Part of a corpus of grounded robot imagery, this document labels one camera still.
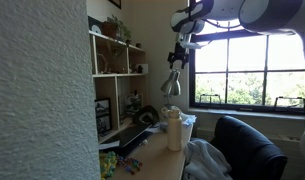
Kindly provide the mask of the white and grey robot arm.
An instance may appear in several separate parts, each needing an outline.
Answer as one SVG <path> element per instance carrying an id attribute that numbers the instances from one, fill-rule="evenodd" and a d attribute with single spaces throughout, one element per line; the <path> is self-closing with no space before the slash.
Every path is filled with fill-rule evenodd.
<path id="1" fill-rule="evenodd" d="M 299 35 L 305 58 L 305 0 L 200 0 L 176 11 L 170 26 L 178 35 L 176 45 L 185 53 L 201 48 L 190 37 L 199 33 L 206 21 L 234 19 L 252 33 Z"/>

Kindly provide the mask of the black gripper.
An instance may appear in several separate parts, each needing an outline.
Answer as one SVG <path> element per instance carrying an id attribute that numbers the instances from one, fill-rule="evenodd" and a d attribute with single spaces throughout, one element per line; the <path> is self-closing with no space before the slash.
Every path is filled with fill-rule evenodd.
<path id="1" fill-rule="evenodd" d="M 169 62 L 170 68 L 173 68 L 173 63 L 177 60 L 181 61 L 181 68 L 189 62 L 189 53 L 186 48 L 183 48 L 179 43 L 175 44 L 175 49 L 173 52 L 168 54 L 167 61 Z"/>

